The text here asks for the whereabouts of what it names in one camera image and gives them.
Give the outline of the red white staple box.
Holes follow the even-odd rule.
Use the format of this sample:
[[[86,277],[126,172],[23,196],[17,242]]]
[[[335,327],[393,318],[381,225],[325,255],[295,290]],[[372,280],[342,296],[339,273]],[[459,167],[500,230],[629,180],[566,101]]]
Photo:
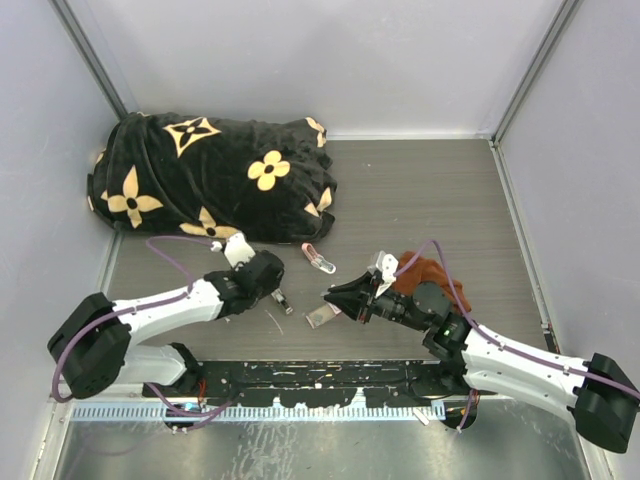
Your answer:
[[[305,318],[309,323],[312,329],[317,329],[327,322],[331,321],[338,315],[340,315],[342,311],[336,306],[326,303],[325,305],[307,313]]]

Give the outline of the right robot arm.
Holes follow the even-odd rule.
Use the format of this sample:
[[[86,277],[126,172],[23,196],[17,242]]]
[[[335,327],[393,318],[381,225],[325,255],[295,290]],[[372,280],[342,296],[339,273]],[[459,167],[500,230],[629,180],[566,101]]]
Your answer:
[[[412,294],[379,289],[379,274],[324,293],[326,302],[361,323],[377,316],[424,333],[423,344],[443,364],[444,390],[470,388],[511,397],[574,425],[577,433],[609,452],[628,450],[639,412],[639,391],[612,358],[564,356],[515,342],[455,311],[434,282]]]

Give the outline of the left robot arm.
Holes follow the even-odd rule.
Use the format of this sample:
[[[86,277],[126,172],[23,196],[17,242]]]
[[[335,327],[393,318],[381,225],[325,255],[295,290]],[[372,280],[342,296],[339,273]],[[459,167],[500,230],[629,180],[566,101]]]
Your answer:
[[[250,310],[279,288],[283,276],[283,262],[262,250],[227,271],[212,271],[183,288],[146,298],[85,297],[47,343],[56,363],[54,398],[63,398],[59,383],[66,384],[73,399],[133,383],[191,395],[203,379],[195,356],[179,342],[153,347],[146,340]]]

